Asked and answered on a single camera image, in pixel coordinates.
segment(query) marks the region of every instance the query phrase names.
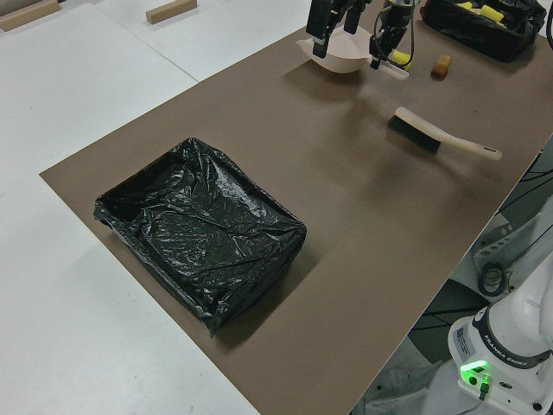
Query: wooden stick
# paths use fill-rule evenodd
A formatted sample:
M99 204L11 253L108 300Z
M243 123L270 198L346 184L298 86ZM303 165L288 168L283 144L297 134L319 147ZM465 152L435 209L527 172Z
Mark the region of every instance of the wooden stick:
M198 7L197 0L174 0L171 3L147 11L146 20L152 24L156 24L196 7Z
M0 28L7 32L60 10L58 0L42 0L39 3L0 16Z

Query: plastic bag containing yellow objects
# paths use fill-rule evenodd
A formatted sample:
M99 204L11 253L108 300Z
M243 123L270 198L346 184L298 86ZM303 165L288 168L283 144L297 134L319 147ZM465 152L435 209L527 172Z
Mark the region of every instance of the plastic bag containing yellow objects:
M211 335L289 269L307 232L227 155L196 138L101 195L94 217Z
M444 35L509 62L534 43L546 10L536 0L427 0L421 15Z

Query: glowing green indicator light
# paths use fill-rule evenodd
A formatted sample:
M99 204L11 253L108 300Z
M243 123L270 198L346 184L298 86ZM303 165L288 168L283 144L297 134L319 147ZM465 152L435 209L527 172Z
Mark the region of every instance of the glowing green indicator light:
M473 374L473 372L479 373L482 372L485 368L489 366L489 363L487 361L473 361L471 363L467 363L466 365L463 365L459 368L461 372L462 379L467 382L470 382L470 377Z

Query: white dustpan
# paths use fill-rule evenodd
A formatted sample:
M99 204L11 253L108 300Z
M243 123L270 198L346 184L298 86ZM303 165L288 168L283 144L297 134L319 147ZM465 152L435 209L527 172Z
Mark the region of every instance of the white dustpan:
M367 62L371 63L370 40L371 34L360 27L357 27L355 35L350 35L341 26L330 35L327 56L324 59L313 54L313 39L305 39L296 43L309 58L328 71L351 73L360 70ZM403 69L385 61L380 62L379 69L398 80L405 80L409 76Z

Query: brown paper sheet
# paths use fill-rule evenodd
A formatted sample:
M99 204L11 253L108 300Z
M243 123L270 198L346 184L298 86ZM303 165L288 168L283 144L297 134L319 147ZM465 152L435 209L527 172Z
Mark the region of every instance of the brown paper sheet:
M347 414L553 131L544 39L501 64L415 29L405 82L368 66L328 73L294 44L300 30L42 173L263 415ZM441 54L454 59L442 82L430 78ZM425 153L387 129L401 105L503 160ZM213 339L92 218L98 195L187 137L223 150L308 227L289 275Z

